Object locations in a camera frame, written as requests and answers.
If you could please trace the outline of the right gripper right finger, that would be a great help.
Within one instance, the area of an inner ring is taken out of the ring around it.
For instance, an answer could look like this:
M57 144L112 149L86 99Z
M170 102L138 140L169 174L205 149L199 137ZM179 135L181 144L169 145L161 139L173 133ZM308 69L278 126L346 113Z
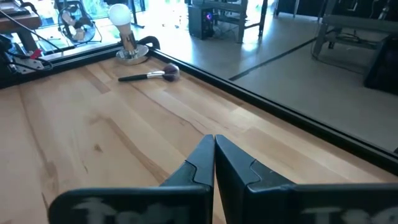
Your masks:
M398 224L398 184L295 184L222 135L215 166L227 224Z

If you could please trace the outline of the grey metal bench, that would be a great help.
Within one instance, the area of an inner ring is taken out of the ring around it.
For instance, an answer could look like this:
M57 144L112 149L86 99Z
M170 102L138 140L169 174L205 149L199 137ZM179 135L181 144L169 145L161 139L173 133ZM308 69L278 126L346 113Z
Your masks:
M237 43L242 44L244 31L252 27L259 27L259 22L246 25L246 17L248 15L249 0L189 0L195 6L210 7L217 9L221 13L216 16L216 22L226 22L237 25L238 37Z

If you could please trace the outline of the black aluminium table frame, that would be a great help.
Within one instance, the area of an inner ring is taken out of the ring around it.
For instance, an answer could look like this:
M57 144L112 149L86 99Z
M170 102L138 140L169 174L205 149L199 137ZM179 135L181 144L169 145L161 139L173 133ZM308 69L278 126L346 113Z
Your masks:
M122 45L120 43L116 43L87 50L86 52L72 53L70 55L58 57L52 55L51 59L46 60L46 62L51 64L51 66L47 66L44 70L27 75L19 72L3 70L0 67L0 89L31 82L57 73L66 72L74 68L82 67L84 65L110 59L116 55L118 50L121 49ZM175 57L169 56L160 50L149 47L148 55L149 57L159 59L162 62L172 62L178 65L181 68L181 71L187 72L191 77L212 85L217 90L229 93L245 103L249 103L260 110L268 112L273 116L304 130L305 132L319 137L320 139L371 163L372 165L398 176L397 154L387 152L379 147L367 143L366 141L350 136L331 126L316 121L313 118L300 114L275 101L268 100L258 94L245 90L230 81L219 78L214 74L183 62Z

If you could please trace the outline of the metal bracket with red tab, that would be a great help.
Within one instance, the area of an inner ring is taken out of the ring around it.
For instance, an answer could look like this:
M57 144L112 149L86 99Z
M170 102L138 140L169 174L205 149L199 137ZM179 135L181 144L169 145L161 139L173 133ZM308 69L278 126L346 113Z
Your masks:
M11 52L11 67L21 74L33 73L45 68L41 61L17 52Z

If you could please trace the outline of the black floor fan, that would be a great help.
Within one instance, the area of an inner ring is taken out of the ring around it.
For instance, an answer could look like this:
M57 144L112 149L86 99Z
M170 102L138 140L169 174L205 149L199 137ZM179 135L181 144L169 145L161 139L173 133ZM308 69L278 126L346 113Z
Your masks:
M80 0L55 0L58 30L74 45L91 42L96 33L93 19Z

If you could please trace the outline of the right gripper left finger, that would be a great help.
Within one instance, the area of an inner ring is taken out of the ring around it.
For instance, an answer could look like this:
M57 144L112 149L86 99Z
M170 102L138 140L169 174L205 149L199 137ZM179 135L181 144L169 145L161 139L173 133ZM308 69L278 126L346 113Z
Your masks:
M214 174L209 134L158 187L70 190L50 204L49 224L212 224Z

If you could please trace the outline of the grey table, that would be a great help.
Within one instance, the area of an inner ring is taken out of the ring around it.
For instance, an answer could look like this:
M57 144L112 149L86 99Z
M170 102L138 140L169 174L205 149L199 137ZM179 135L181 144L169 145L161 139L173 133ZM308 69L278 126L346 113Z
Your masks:
M319 56L327 42L330 45L339 43L367 49L376 47L372 42L341 38L343 29L398 35L398 0L353 0L352 8L345 4L346 1L325 0L313 57Z

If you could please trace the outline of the wooden top table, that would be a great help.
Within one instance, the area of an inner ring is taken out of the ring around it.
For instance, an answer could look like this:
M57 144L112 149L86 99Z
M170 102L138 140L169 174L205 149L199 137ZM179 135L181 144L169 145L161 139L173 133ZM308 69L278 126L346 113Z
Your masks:
M0 34L16 33L27 51L35 51L37 44L32 33L20 26L20 24L30 30L36 30L42 25L42 22L40 17L32 11L29 14L18 16L9 14L11 9L19 9L20 5L15 0L10 0L9 2L0 0Z

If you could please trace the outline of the fluffy powder brush black handle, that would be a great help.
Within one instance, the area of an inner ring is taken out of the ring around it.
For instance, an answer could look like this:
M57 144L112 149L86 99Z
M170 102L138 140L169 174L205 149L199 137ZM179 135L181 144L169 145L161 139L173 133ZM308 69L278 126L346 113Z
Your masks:
M139 75L131 75L127 77L118 78L119 82L133 82L139 80L146 80L151 78L163 78L168 82L174 82L180 77L180 69L178 66L169 63L162 70L156 72L149 72Z

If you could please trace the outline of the white bulb chrome lamp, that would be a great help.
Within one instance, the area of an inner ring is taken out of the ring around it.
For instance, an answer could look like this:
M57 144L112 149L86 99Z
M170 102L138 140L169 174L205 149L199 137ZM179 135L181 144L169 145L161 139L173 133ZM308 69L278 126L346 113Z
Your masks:
M147 59L149 48L139 45L131 29L131 12L124 4L114 4L108 11L109 20L118 29L122 49L116 53L116 59L124 65L136 65Z

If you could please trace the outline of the black computer tower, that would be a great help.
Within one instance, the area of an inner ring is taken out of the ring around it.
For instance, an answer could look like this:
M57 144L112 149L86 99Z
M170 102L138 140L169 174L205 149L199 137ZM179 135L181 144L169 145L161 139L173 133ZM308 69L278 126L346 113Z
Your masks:
M204 40L213 37L213 9L203 6L188 6L188 31L189 34Z

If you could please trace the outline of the black corner clamp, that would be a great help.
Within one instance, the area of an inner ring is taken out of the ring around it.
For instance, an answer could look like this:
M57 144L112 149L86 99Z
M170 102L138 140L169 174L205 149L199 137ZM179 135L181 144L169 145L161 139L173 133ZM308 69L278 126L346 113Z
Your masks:
M160 42L158 40L158 38L154 37L154 36L147 36L142 38L141 40L138 40L137 43L139 45L148 45L151 44L151 48L153 49L157 49L160 50Z

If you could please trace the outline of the black box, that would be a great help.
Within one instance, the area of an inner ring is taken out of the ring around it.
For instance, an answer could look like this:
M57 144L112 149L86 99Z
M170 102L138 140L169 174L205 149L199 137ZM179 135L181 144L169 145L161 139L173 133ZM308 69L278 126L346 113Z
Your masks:
M377 46L363 85L398 96L398 35L387 36Z

